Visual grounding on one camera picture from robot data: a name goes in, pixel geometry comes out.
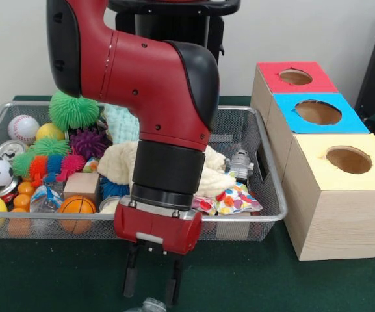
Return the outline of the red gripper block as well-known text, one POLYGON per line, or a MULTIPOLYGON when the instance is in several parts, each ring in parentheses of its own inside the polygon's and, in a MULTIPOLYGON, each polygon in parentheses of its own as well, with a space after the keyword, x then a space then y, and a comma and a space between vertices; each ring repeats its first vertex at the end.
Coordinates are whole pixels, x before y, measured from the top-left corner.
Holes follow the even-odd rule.
MULTIPOLYGON (((166 286, 168 306, 178 303, 183 273, 181 255, 194 249, 201 234, 201 226, 202 216, 194 211, 188 211, 185 218, 177 218, 119 204, 114 217, 114 229, 119 238, 130 242, 154 242, 161 245, 166 252, 179 254, 174 258, 172 273, 166 286)), ((123 295, 126 298, 133 297, 136 289, 138 248, 138 244, 129 247, 123 283, 123 295)))

